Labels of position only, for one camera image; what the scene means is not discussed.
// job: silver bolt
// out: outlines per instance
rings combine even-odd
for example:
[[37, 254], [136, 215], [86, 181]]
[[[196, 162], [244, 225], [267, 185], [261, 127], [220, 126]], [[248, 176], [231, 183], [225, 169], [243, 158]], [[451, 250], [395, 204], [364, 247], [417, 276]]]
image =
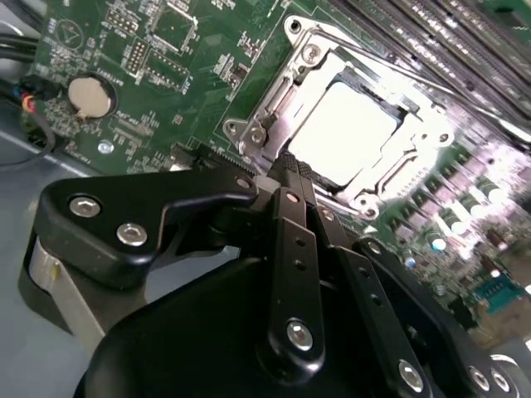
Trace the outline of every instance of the silver bolt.
[[251, 187], [251, 184], [248, 181], [244, 180], [243, 178], [237, 178], [236, 184], [238, 184], [240, 187], [245, 188], [245, 189], [249, 189]]
[[103, 139], [98, 143], [98, 152], [103, 155], [109, 155], [114, 151], [114, 145], [107, 141], [106, 139]]
[[381, 254], [382, 251], [380, 251], [380, 247], [374, 243], [374, 242], [368, 242], [367, 243], [367, 246], [370, 250], [372, 250], [374, 253], [376, 253], [377, 255]]
[[488, 391], [490, 390], [490, 384], [489, 381], [485, 376], [483, 376], [483, 373], [478, 371], [475, 367], [471, 366], [468, 368], [468, 372], [472, 376], [472, 380], [475, 384], [477, 384], [481, 390]]
[[296, 195], [294, 195], [293, 193], [291, 193], [291, 192], [288, 192], [288, 193], [286, 194], [286, 196], [287, 196], [288, 199], [290, 199], [293, 203], [298, 203], [298, 202], [299, 202], [299, 198], [298, 198]]
[[421, 375], [408, 361], [401, 359], [398, 363], [398, 371], [406, 384], [416, 393], [424, 390], [424, 381], [422, 381]]
[[148, 233], [146, 230], [138, 224], [128, 222], [118, 227], [116, 236], [120, 242], [127, 246], [141, 246], [148, 240]]
[[89, 197], [77, 197], [70, 202], [70, 211], [76, 216], [91, 218], [100, 214], [101, 207]]
[[308, 65], [315, 65], [319, 62], [319, 56], [321, 55], [321, 49], [315, 44], [307, 44], [302, 50], [302, 59]]
[[324, 209], [323, 210], [323, 216], [328, 221], [333, 221], [334, 220], [334, 214], [330, 210]]
[[505, 392], [509, 392], [511, 390], [511, 387], [509, 386], [509, 383], [505, 380], [505, 377], [501, 376], [498, 371], [496, 371], [495, 369], [491, 369], [490, 373], [492, 374], [492, 378], [494, 379], [494, 382], [498, 385], [499, 388], [501, 388]]
[[312, 333], [298, 321], [288, 323], [288, 338], [301, 351], [308, 351], [314, 345]]
[[266, 132], [263, 129], [258, 127], [251, 129], [251, 139], [253, 143], [261, 143], [265, 135]]

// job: connector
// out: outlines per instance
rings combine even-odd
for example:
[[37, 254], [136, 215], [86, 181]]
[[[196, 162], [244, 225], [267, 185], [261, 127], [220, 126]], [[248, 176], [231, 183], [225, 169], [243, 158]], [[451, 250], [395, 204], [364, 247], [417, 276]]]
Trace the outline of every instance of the connector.
[[28, 93], [33, 95], [36, 100], [49, 101], [60, 96], [63, 91], [62, 85], [37, 75], [29, 75], [21, 78], [13, 94], [20, 98], [22, 94]]

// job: gray surface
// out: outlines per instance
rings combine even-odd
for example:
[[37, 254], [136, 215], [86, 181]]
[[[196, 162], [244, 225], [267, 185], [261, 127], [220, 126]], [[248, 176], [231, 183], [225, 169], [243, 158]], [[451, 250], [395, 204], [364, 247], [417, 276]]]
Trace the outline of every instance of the gray surface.
[[[0, 163], [27, 157], [31, 148], [21, 147], [12, 135], [5, 134], [6, 131], [17, 135], [17, 113], [0, 106]], [[2, 397], [71, 398], [88, 364], [80, 344], [30, 311], [17, 291], [17, 279], [40, 191], [50, 182], [75, 176], [72, 167], [57, 163], [55, 159], [48, 159], [27, 170], [0, 173]], [[233, 256], [234, 250], [224, 250], [216, 258], [183, 261], [158, 270], [148, 280], [148, 300], [176, 289]]]

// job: black mechanical linkage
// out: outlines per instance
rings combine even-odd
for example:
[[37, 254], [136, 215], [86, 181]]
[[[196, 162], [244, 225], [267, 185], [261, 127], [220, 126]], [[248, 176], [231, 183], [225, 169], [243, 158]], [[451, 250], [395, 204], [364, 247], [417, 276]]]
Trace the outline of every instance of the black mechanical linkage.
[[[238, 259], [142, 300], [150, 270], [227, 245]], [[94, 352], [80, 398], [519, 395], [392, 252], [317, 205], [289, 154], [253, 180], [218, 168], [52, 184], [20, 280]]]

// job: motherboard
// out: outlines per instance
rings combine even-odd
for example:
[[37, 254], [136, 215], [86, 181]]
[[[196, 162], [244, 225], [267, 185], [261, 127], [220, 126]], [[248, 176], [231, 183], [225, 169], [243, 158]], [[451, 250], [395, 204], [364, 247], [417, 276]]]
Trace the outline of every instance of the motherboard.
[[531, 338], [529, 27], [525, 0], [50, 0], [33, 72], [104, 174], [293, 153], [492, 347]]

